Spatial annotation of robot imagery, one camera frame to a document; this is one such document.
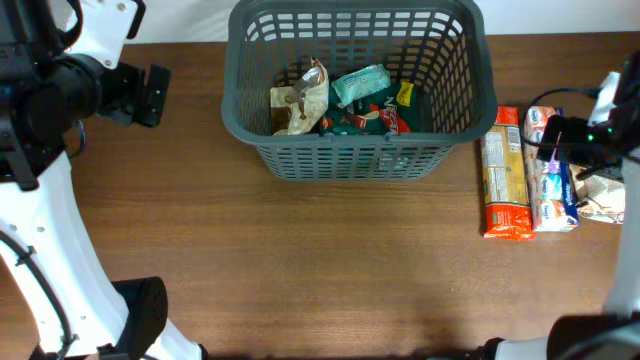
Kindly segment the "green coffee snack bag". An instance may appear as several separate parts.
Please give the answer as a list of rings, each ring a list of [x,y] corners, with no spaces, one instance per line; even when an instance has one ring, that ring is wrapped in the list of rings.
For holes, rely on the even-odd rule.
[[[341,108],[333,88],[329,107],[318,122],[321,135],[400,135],[420,127],[419,89],[401,82],[354,100]]]

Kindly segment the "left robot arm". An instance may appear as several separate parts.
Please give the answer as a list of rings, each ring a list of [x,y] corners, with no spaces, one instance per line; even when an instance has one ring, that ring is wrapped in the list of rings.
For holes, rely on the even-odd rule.
[[[100,116],[160,123],[171,74],[120,59],[140,0],[1,4],[1,256],[36,322],[36,359],[204,359],[169,320],[158,277],[111,281],[81,218],[64,136]]]

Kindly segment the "multicolour tissue multipack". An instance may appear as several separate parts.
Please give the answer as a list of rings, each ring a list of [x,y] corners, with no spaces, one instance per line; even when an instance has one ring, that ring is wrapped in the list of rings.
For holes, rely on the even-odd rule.
[[[579,225],[569,166],[555,159],[539,160],[538,151],[524,144],[532,228],[536,233],[569,232]]]

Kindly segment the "teal wet wipes pack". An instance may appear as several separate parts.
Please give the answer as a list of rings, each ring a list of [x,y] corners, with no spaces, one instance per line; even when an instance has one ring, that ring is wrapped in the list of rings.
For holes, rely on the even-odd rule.
[[[391,85],[390,73],[381,64],[370,65],[344,75],[331,83],[339,102],[344,108],[353,101],[362,99]]]

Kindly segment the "beige brown snack bag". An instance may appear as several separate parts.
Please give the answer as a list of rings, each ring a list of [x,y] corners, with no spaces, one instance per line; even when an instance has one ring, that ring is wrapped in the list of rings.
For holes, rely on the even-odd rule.
[[[270,89],[271,132],[274,136],[309,133],[328,109],[329,77],[319,59],[293,85]]]
[[[589,220],[622,224],[625,211],[625,186],[620,182],[597,175],[579,180],[577,175],[584,170],[584,167],[570,165],[569,169],[577,196],[578,215]]]

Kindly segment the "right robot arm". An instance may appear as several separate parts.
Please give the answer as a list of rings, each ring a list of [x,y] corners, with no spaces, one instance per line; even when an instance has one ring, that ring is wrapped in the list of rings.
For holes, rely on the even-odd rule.
[[[613,85],[571,90],[597,100],[600,122],[554,117],[552,130],[540,142],[519,136],[549,160],[585,165],[587,178],[614,167],[625,184],[625,219],[621,230],[614,283],[600,315],[559,318],[544,338],[511,341],[494,338],[473,359],[637,359],[639,357],[639,54],[625,62]]]

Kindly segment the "grey plastic basket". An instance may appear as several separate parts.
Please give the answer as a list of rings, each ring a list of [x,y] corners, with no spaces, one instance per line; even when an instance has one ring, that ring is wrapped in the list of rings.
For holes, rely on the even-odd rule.
[[[382,65],[414,87],[407,134],[276,136],[270,91],[312,58],[331,79]],[[242,0],[232,9],[222,118],[276,176],[289,181],[419,179],[497,114],[480,8],[471,0]]]

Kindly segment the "red spaghetti packet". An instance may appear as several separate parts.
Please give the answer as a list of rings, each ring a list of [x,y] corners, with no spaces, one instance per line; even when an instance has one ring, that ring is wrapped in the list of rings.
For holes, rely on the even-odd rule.
[[[518,125],[517,108],[499,106],[494,125],[480,140],[484,238],[528,241],[536,237]]]

